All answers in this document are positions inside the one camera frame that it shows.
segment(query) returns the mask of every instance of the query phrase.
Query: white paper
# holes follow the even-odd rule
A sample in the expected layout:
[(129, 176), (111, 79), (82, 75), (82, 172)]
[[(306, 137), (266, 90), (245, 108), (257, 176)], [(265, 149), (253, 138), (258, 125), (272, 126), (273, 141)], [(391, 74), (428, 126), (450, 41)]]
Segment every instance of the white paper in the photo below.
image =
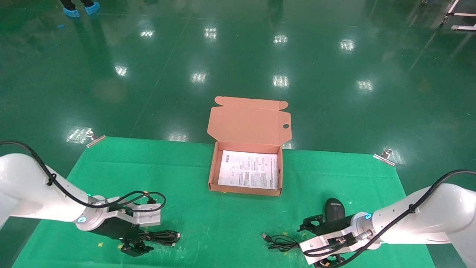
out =
[(278, 189), (278, 155), (223, 151), (219, 185)]

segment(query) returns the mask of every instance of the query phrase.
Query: black cable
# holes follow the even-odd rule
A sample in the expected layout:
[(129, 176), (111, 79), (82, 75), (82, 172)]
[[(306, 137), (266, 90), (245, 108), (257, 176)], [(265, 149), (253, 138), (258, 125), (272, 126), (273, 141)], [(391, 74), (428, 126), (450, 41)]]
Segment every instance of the black cable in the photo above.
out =
[(435, 183), (433, 183), (433, 185), (425, 192), (425, 194), (422, 195), (422, 197), (420, 199), (418, 199), (418, 201), (415, 202), (415, 204), (410, 204), (410, 206), (408, 207), (407, 210), (405, 210), (405, 212), (403, 212), (402, 214), (400, 214), (398, 217), (396, 217), (393, 221), (391, 221), (387, 226), (385, 226), (385, 228), (383, 228), (378, 234), (376, 234), (367, 244), (365, 244), (365, 246), (359, 248), (354, 255), (352, 255), (350, 258), (346, 259), (345, 261), (343, 261), (342, 263), (339, 263), (339, 264), (336, 264), (336, 265), (332, 265), (332, 266), (323, 266), (321, 265), (319, 262), (316, 263), (316, 265), (318, 267), (325, 267), (325, 268), (338, 268), (338, 267), (342, 267), (346, 264), (348, 264), (349, 262), (353, 261), (355, 258), (357, 258), (360, 254), (362, 254), (362, 252), (364, 252), (369, 246), (371, 246), (372, 244), (374, 244), (385, 232), (387, 232), (393, 225), (395, 225), (397, 222), (399, 222), (400, 220), (402, 220), (403, 218), (405, 218), (407, 215), (409, 214), (412, 214), (412, 213), (415, 213), (415, 210), (417, 209), (417, 207), (419, 207), (423, 202), (425, 202), (434, 192), (435, 190), (442, 184), (444, 183), (447, 179), (449, 179), (450, 177), (454, 176), (454, 175), (457, 175), (457, 174), (473, 174), (473, 175), (476, 175), (476, 171), (473, 171), (473, 170), (469, 170), (469, 169), (458, 169), (458, 170), (454, 170), (454, 171), (451, 171), (451, 172), (448, 172), (446, 173), (445, 175), (443, 175), (441, 178), (439, 178)]
[(180, 240), (180, 233), (172, 230), (165, 230), (160, 232), (142, 232), (139, 233), (140, 239), (145, 241), (156, 242), (165, 246), (175, 246)]
[[(73, 196), (70, 192), (68, 192), (57, 180), (56, 180), (56, 174), (53, 174), (49, 171), (49, 169), (46, 167), (45, 163), (43, 162), (43, 160), (40, 158), (40, 156), (31, 148), (29, 147), (28, 145), (22, 143), (22, 142), (18, 142), (18, 141), (2, 141), (0, 142), (0, 145), (5, 145), (5, 144), (14, 144), (14, 145), (18, 145), (20, 147), (23, 147), (24, 149), (26, 149), (27, 151), (29, 151), (29, 153), (31, 154), (31, 156), (33, 157), (33, 159), (35, 159), (35, 161), (38, 163), (38, 165), (41, 167), (41, 169), (45, 172), (46, 176), (48, 176), (48, 183), (47, 185), (48, 186), (51, 186), (51, 185), (55, 185), (56, 187), (58, 187), (58, 189), (64, 193), (66, 196), (68, 196), (69, 198), (73, 199), (73, 201), (75, 201), (76, 203), (79, 203), (83, 206), (86, 206), (86, 207), (91, 207), (91, 208), (106, 208), (106, 207), (110, 207), (110, 206), (113, 206), (113, 205), (121, 205), (121, 206), (125, 206), (127, 204), (130, 204), (130, 203), (133, 203), (134, 201), (138, 200), (138, 199), (141, 199), (143, 197), (148, 197), (149, 198), (149, 195), (158, 195), (160, 197), (162, 197), (164, 199), (164, 202), (162, 202), (160, 204), (159, 207), (157, 208), (154, 208), (154, 209), (146, 209), (146, 210), (130, 210), (130, 212), (154, 212), (154, 211), (158, 211), (160, 209), (162, 209), (164, 206), (165, 206), (165, 203), (166, 203), (166, 198), (163, 194), (159, 193), (159, 192), (150, 192), (150, 193), (145, 193), (143, 191), (133, 191), (133, 192), (130, 192), (128, 194), (126, 194), (125, 196), (122, 196), (120, 197), (118, 200), (114, 201), (114, 202), (111, 202), (111, 203), (107, 203), (107, 204), (104, 204), (104, 205), (92, 205), (92, 204), (89, 204), (89, 203), (86, 203), (86, 202), (83, 202), (79, 199), (77, 199), (75, 196)], [(127, 197), (131, 196), (131, 195), (135, 195), (135, 194), (141, 194), (139, 195), (138, 197), (130, 200), (130, 201), (126, 201), (126, 202), (123, 202), (121, 203), (122, 200), (126, 199)]]
[[(323, 246), (323, 247), (309, 249), (309, 250), (304, 251), (303, 253), (304, 253), (304, 255), (306, 255), (308, 257), (321, 257), (321, 256), (329, 255), (330, 253), (334, 253), (334, 252), (338, 251), (339, 249), (341, 249), (342, 247), (343, 246), (341, 244), (336, 242), (336, 243), (332, 243), (332, 244), (329, 244), (329, 245), (326, 245), (326, 246)], [(326, 252), (323, 252), (323, 253), (317, 253), (317, 254), (311, 254), (312, 252), (323, 251), (323, 250), (326, 250), (326, 249), (330, 249), (330, 251), (326, 251)]]
[(268, 249), (277, 248), (281, 252), (286, 252), (299, 247), (299, 243), (295, 239), (285, 235), (269, 236), (267, 234), (262, 234), (261, 237), (270, 244)]

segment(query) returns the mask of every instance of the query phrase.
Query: black computer mouse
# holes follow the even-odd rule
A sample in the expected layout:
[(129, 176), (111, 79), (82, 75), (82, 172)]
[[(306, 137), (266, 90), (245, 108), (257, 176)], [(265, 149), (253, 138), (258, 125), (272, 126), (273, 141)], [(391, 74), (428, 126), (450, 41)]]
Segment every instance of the black computer mouse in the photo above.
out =
[(335, 198), (326, 201), (326, 222), (335, 221), (346, 216), (344, 204)]

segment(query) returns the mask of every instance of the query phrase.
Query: open cardboard box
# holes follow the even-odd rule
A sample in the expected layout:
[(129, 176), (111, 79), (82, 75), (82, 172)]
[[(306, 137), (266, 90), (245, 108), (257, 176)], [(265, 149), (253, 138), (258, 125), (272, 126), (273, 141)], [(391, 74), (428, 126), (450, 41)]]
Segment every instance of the open cardboard box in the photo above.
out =
[[(211, 108), (208, 134), (215, 138), (208, 187), (212, 191), (280, 196), (283, 189), (283, 149), (292, 138), (291, 114), (280, 111), (287, 102), (216, 97), (221, 106)], [(223, 150), (278, 155), (277, 190), (218, 184)]]

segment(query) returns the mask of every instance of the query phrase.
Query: blue shoe cover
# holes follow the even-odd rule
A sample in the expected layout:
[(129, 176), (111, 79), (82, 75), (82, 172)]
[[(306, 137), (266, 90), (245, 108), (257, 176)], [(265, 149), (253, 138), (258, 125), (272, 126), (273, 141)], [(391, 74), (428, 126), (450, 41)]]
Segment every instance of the blue shoe cover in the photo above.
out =
[(78, 10), (67, 10), (66, 8), (63, 8), (63, 12), (68, 17), (79, 18)]
[(98, 12), (100, 7), (101, 7), (101, 5), (99, 5), (98, 2), (94, 2), (94, 5), (86, 8), (86, 13), (88, 15), (94, 14), (94, 13)]

